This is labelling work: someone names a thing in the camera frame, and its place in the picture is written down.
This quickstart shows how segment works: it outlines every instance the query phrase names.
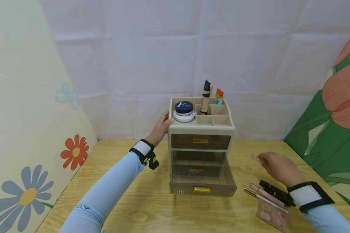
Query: navy blue compact lid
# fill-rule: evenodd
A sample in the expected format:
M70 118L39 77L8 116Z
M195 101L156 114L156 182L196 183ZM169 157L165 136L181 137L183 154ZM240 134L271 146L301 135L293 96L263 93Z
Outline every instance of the navy blue compact lid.
M180 101L175 105L175 111L180 114L186 114L193 111L193 104L189 101Z

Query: light blue arm sleeve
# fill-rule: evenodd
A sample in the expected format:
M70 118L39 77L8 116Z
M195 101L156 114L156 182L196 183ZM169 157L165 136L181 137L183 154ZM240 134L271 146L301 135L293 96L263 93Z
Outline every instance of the light blue arm sleeve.
M126 154L84 195L60 233L100 233L109 213L145 166L134 152Z
M350 222L331 205L310 209L302 215L319 233L350 233Z

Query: cosmetic organizer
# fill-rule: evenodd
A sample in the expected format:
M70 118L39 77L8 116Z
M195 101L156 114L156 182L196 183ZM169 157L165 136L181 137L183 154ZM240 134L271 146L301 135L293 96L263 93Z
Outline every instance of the cosmetic organizer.
M195 118L175 120L168 130L170 193L232 197L237 187L227 157L235 127L226 101L200 115L202 97L173 97L169 117L180 101L193 103Z

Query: yellow flower center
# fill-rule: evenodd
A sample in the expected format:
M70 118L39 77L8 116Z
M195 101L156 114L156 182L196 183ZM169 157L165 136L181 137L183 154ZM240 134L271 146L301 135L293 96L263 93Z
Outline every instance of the yellow flower center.
M36 193L37 191L33 187L26 190L20 197L20 205L30 204L35 199Z
M75 147L73 152L72 152L73 157L78 157L80 152L81 152L81 149L79 149L79 147Z

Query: wooden table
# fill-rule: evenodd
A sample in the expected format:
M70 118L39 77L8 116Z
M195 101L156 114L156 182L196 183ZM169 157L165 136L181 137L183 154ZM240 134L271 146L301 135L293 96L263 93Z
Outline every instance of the wooden table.
M135 143L135 140L101 140L58 199L37 232L58 232L72 208L89 188ZM243 192L260 179L282 188L250 158L251 154L275 151L292 159L307 179L318 182L336 202L335 207L350 221L350 206L328 186L285 142L233 142L228 156L237 185L232 198L172 195L169 192L167 141L155 149L160 166L146 167L127 189L107 218L103 229L110 232L279 232L254 216L257 200ZM299 210L290 208L292 232L314 232Z

